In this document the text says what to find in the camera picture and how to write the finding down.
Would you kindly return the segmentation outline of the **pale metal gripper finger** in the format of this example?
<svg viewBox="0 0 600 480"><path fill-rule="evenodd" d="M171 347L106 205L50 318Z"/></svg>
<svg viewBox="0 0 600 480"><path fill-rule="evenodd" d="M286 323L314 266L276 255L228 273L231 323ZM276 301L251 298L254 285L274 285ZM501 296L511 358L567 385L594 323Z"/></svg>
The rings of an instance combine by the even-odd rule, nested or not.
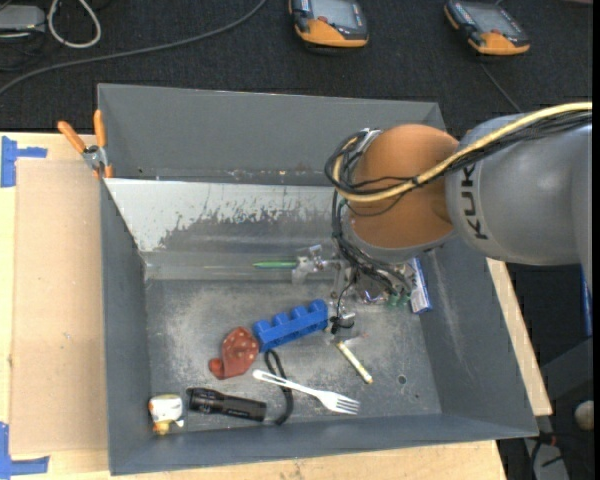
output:
<svg viewBox="0 0 600 480"><path fill-rule="evenodd" d="M329 318L328 334L332 341L346 341L356 336L356 315L348 310L338 310Z"/></svg>
<svg viewBox="0 0 600 480"><path fill-rule="evenodd" d="M326 264L322 246L320 244L309 246L297 257L296 266L292 269L292 283L302 284L310 274L324 271Z"/></svg>

